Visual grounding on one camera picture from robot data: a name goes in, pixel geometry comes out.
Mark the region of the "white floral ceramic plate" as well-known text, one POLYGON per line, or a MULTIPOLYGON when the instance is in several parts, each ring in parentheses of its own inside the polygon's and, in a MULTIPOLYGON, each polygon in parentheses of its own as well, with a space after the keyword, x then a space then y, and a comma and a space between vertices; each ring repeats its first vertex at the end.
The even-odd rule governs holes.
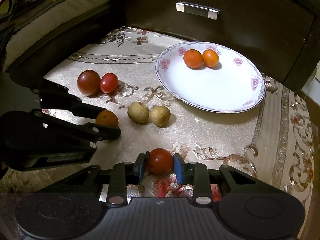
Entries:
POLYGON ((196 108, 215 113, 240 113, 259 105, 266 92, 263 76, 244 55, 231 48, 203 41, 170 46, 157 58, 155 72, 174 97, 196 108), (216 67, 189 68, 183 55, 189 49, 217 52, 216 67))

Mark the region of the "bright red cherry tomato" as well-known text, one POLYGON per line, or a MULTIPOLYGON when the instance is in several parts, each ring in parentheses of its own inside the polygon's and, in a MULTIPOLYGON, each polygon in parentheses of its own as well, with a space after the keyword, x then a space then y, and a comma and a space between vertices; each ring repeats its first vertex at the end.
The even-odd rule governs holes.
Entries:
POLYGON ((118 77, 113 73, 106 73, 100 81, 100 90, 106 94, 112 93, 118 86, 118 77))

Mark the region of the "small orange kumquat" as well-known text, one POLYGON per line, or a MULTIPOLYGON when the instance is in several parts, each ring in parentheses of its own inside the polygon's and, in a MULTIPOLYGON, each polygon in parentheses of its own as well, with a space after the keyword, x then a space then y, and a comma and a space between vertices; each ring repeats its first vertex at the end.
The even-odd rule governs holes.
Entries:
POLYGON ((209 68, 214 68, 219 63, 218 54, 211 49, 207 49, 202 54, 204 64, 209 68))

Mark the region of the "medium orange mandarin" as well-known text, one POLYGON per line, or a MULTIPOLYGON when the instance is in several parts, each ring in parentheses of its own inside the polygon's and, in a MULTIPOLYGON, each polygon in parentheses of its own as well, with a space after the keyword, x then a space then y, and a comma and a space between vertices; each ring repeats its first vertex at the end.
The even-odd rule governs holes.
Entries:
POLYGON ((101 126, 108 126, 108 127, 118 127, 119 121, 117 116, 108 110, 104 110, 100 112, 95 119, 95 123, 101 126))

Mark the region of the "dark red large tomato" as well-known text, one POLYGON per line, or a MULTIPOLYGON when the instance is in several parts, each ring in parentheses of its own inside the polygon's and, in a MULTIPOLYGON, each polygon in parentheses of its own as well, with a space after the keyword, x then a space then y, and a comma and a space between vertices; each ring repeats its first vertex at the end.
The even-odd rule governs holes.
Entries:
POLYGON ((92 96, 100 91, 100 76, 93 70, 85 70, 77 79, 78 89, 85 96, 92 96))

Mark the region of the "tan longan fruit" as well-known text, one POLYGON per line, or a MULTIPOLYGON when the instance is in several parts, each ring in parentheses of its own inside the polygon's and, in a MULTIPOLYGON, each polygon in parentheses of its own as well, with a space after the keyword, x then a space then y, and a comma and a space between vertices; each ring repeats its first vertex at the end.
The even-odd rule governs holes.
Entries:
POLYGON ((171 117, 171 112, 168 107, 155 106, 150 112, 150 120, 158 127, 165 125, 171 117))
POLYGON ((127 109, 128 117, 138 124, 144 124, 149 119, 149 109, 141 102, 133 102, 127 109))

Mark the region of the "floral beige table cloth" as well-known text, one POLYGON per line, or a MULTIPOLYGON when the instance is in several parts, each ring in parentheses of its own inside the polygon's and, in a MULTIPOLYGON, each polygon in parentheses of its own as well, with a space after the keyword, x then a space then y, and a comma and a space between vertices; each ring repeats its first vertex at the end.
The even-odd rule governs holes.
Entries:
POLYGON ((113 95, 83 101, 113 111, 120 124, 119 141, 101 142, 91 164, 104 169, 134 161, 140 152, 164 148, 186 161, 208 168, 228 164, 297 197, 311 200, 315 164, 313 136, 306 103, 291 90, 265 76, 266 96, 254 109, 239 114, 205 112, 171 96, 158 82, 155 62, 178 38, 131 27, 120 27, 72 53, 46 78, 76 96, 78 75, 86 69, 114 72, 120 89, 113 95), (133 102, 149 109, 165 106, 169 121, 158 127, 150 120, 138 124, 127 115, 133 102))

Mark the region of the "large orange mandarin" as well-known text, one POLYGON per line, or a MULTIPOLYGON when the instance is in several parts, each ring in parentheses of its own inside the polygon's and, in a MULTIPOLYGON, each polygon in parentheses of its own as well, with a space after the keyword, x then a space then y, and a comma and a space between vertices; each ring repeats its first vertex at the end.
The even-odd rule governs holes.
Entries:
POLYGON ((203 62, 203 56, 198 50, 189 49, 183 55, 183 60, 187 67, 197 69, 203 62))

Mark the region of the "dark wooden nightstand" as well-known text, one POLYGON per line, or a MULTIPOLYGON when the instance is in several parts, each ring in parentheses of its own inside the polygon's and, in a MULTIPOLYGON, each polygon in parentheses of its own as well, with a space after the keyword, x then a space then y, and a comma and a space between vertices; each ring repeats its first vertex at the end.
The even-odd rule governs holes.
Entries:
POLYGON ((110 0, 121 25, 232 48, 260 71, 300 90, 319 62, 319 0, 110 0), (216 20, 177 2, 219 9, 216 20))

